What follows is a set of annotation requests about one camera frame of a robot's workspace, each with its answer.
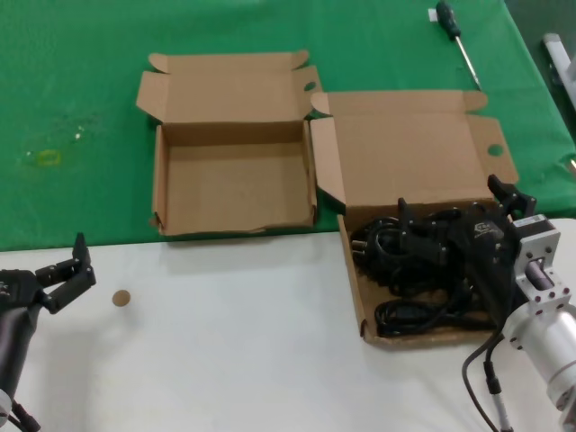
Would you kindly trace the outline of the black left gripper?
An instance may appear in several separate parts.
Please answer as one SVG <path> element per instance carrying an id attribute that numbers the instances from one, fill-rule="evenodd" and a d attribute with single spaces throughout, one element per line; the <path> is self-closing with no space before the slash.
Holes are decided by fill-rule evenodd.
<path id="1" fill-rule="evenodd" d="M 10 311 L 40 305 L 56 314 L 96 284 L 89 267 L 89 250 L 85 235 L 78 233 L 72 257 L 45 266 L 35 273 L 30 270 L 1 271 L 1 310 Z M 44 288 L 58 286 L 51 293 Z"/>

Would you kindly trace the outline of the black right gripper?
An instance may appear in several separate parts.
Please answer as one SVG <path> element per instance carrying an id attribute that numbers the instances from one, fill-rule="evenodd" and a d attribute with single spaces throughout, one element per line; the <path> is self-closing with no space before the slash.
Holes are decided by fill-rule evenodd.
<path id="1" fill-rule="evenodd" d="M 510 219 L 536 214 L 536 199 L 520 192 L 514 184 L 488 176 L 488 188 L 499 211 Z M 448 265 L 451 253 L 462 262 L 463 273 L 480 296 L 498 327 L 512 311 L 515 296 L 513 277 L 517 248 L 509 235 L 509 221 L 497 211 L 473 204 L 451 223 L 451 210 L 436 211 L 417 220 L 403 198 L 398 200 L 400 249 L 434 266 Z"/>

